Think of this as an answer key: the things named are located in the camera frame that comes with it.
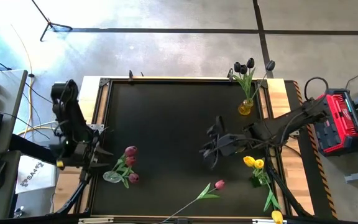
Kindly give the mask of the yellow glass vase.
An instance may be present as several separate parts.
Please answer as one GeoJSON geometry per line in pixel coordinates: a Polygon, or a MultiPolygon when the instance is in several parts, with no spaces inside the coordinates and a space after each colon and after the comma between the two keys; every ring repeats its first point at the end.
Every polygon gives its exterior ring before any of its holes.
{"type": "Polygon", "coordinates": [[[238,112],[239,114],[243,116],[247,116],[250,114],[251,109],[254,105],[254,101],[252,99],[244,100],[239,106],[238,106],[238,112]]]}

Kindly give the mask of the black tripod stand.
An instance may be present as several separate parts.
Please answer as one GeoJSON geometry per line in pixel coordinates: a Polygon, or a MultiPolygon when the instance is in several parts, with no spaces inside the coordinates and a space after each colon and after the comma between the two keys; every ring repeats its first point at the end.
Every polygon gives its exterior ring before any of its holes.
{"type": "Polygon", "coordinates": [[[37,5],[37,3],[35,2],[35,0],[31,0],[33,5],[37,8],[37,10],[40,12],[41,16],[44,18],[44,20],[46,21],[46,26],[45,26],[45,29],[44,31],[42,32],[42,35],[40,36],[40,41],[42,42],[43,41],[43,38],[46,34],[46,32],[48,30],[53,30],[54,32],[58,32],[58,29],[57,28],[62,28],[63,30],[67,30],[67,31],[71,31],[73,30],[73,28],[71,26],[66,26],[66,25],[63,25],[63,24],[57,24],[57,23],[54,23],[52,22],[43,12],[42,10],[39,8],[39,6],[37,5]]]}

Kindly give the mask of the black diagonal frame strut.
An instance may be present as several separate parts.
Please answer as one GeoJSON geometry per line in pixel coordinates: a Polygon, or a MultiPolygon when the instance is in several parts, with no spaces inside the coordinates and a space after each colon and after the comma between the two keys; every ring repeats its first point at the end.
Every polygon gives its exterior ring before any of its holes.
{"type": "Polygon", "coordinates": [[[273,179],[276,181],[280,189],[282,190],[283,195],[287,198],[289,204],[294,208],[296,213],[301,217],[312,217],[310,213],[308,213],[301,204],[296,200],[296,198],[293,196],[293,194],[290,192],[288,187],[285,185],[285,183],[281,180],[279,177],[277,171],[272,167],[271,165],[267,165],[266,168],[267,172],[273,177],[273,179]]]}
{"type": "Polygon", "coordinates": [[[84,213],[81,206],[87,203],[90,180],[87,175],[60,174],[53,198],[53,212],[59,215],[84,213]]]}

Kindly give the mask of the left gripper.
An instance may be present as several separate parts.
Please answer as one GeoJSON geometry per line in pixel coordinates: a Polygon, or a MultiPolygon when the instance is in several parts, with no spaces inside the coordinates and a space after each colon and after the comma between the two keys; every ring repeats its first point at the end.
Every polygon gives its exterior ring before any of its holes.
{"type": "Polygon", "coordinates": [[[57,149],[57,167],[64,170],[65,167],[82,167],[84,170],[106,170],[109,164],[92,164],[95,152],[112,156],[113,153],[105,151],[99,144],[73,141],[61,143],[57,149]]]}

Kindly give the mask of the black metal table frame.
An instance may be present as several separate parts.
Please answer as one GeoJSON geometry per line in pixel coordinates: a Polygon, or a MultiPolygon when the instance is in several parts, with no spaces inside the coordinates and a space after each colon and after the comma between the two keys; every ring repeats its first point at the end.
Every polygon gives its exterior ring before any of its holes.
{"type": "Polygon", "coordinates": [[[195,199],[210,183],[225,181],[213,194],[180,215],[183,217],[267,217],[269,190],[253,187],[252,169],[243,153],[220,157],[212,170],[203,164],[199,150],[209,141],[207,130],[222,116],[229,133],[262,119],[258,107],[241,116],[243,99],[236,83],[205,80],[112,80],[103,124],[103,147],[115,162],[125,148],[138,151],[134,171],[140,179],[125,188],[98,177],[93,184],[91,214],[116,218],[140,217],[159,222],[195,199]]]}

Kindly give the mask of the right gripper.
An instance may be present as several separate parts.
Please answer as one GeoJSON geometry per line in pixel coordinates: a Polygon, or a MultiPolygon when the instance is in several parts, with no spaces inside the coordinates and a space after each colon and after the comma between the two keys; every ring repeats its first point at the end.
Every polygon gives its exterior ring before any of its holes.
{"type": "Polygon", "coordinates": [[[219,148],[204,148],[199,150],[203,156],[203,164],[210,170],[214,169],[220,156],[231,156],[239,151],[255,148],[260,140],[251,135],[245,127],[238,134],[231,134],[224,127],[223,118],[217,116],[215,123],[207,130],[208,136],[219,136],[219,148]]]}

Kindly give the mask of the green glass vase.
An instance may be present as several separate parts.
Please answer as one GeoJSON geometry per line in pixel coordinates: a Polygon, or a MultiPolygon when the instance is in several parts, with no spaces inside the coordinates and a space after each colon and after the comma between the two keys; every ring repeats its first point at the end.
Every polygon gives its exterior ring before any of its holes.
{"type": "Polygon", "coordinates": [[[250,181],[252,182],[253,187],[261,187],[265,185],[265,181],[260,177],[252,176],[250,181]]]}

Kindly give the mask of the grey desk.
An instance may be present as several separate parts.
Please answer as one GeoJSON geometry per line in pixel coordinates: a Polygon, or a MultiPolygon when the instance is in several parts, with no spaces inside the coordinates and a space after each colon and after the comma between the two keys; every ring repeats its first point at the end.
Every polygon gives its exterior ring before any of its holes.
{"type": "Polygon", "coordinates": [[[14,207],[12,199],[15,194],[21,153],[10,151],[9,145],[26,78],[27,70],[0,72],[0,112],[3,115],[0,130],[0,159],[6,161],[5,181],[0,188],[0,219],[8,218],[11,208],[14,207]]]}

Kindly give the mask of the white printed paper sheet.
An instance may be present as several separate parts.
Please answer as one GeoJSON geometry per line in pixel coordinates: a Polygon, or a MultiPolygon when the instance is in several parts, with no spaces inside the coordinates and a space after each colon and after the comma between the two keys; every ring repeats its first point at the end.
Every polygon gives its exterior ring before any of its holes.
{"type": "Polygon", "coordinates": [[[21,156],[16,194],[55,186],[56,167],[29,156],[21,156]]]}

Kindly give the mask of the black yellow hazard strip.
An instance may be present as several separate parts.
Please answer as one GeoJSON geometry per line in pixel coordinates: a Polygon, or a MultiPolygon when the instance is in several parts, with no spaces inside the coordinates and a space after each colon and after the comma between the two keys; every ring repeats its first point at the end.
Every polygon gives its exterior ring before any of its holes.
{"type": "Polygon", "coordinates": [[[300,174],[303,178],[303,181],[299,182],[302,186],[295,190],[301,194],[296,197],[297,201],[312,215],[336,219],[336,209],[311,124],[300,129],[297,142],[301,154],[300,174]]]}

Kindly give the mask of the clear glass vase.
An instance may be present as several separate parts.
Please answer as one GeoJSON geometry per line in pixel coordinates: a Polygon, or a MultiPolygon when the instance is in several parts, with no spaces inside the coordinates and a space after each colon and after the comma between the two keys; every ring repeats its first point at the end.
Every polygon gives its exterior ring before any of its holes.
{"type": "Polygon", "coordinates": [[[110,170],[103,174],[103,179],[107,182],[116,184],[122,181],[122,175],[116,171],[110,170]]]}

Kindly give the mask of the silver metal bracket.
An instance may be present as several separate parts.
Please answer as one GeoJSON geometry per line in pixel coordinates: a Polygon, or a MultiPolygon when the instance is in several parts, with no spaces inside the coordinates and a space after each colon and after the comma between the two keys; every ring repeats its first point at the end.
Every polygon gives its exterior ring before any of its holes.
{"type": "Polygon", "coordinates": [[[252,224],[288,224],[287,220],[276,222],[272,219],[252,219],[252,224]]]}
{"type": "Polygon", "coordinates": [[[80,218],[78,220],[78,224],[107,224],[114,223],[114,219],[112,217],[91,217],[91,218],[80,218]]]}

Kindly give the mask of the red and black power unit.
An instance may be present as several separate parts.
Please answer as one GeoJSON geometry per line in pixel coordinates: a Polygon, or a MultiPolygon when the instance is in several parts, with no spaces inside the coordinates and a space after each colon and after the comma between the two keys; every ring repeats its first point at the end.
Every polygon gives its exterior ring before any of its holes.
{"type": "Polygon", "coordinates": [[[329,89],[323,101],[327,120],[314,124],[318,150],[324,156],[358,151],[358,115],[347,89],[329,89]]]}

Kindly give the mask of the black flat bar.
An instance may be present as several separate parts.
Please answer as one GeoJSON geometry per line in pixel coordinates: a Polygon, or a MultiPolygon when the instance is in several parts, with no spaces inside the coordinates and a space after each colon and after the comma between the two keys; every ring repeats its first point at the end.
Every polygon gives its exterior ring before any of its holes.
{"type": "Polygon", "coordinates": [[[49,148],[26,140],[25,138],[22,138],[16,134],[12,134],[11,141],[9,143],[9,150],[20,151],[22,154],[33,157],[40,161],[54,165],[56,164],[56,158],[49,148]]]}

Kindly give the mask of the green stems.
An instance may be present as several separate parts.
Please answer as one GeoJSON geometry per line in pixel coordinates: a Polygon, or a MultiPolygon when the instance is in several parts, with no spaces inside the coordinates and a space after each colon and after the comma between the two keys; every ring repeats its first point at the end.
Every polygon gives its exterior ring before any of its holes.
{"type": "Polygon", "coordinates": [[[242,87],[241,74],[239,73],[240,72],[240,66],[241,66],[241,64],[239,62],[236,62],[234,64],[233,79],[235,79],[235,81],[237,81],[240,84],[240,86],[242,87]]]}

